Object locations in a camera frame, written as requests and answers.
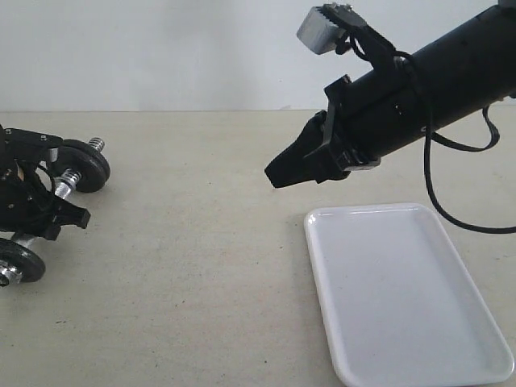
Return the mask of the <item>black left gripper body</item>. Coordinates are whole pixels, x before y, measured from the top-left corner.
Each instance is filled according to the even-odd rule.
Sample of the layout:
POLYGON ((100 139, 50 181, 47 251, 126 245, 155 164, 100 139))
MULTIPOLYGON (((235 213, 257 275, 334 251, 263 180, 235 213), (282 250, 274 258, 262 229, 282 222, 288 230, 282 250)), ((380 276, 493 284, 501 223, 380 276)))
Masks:
POLYGON ((38 169, 54 189, 54 178, 40 163, 1 155, 1 232, 48 237, 55 195, 41 181, 38 169))

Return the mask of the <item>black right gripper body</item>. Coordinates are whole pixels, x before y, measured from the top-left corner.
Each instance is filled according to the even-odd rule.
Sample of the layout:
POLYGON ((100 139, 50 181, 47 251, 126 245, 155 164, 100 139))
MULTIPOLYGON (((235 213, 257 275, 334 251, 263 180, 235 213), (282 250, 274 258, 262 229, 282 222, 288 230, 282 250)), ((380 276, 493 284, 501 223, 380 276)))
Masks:
POLYGON ((320 182, 342 181, 351 172, 374 169, 381 158, 373 156, 352 134, 351 119, 345 116, 350 102, 347 92, 352 84, 345 74, 324 89, 327 96, 327 112, 322 125, 323 175, 320 182))

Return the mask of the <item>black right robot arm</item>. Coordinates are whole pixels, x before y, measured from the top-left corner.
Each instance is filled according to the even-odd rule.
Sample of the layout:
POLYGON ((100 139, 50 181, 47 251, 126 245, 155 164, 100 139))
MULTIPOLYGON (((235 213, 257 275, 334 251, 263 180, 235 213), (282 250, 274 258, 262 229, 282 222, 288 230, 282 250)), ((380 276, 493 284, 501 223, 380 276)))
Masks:
POLYGON ((350 7, 310 9, 297 36, 321 55, 355 50, 372 69, 326 89, 328 106, 265 168, 277 188, 343 180, 383 156, 515 92, 515 5, 499 2, 412 55, 350 7))

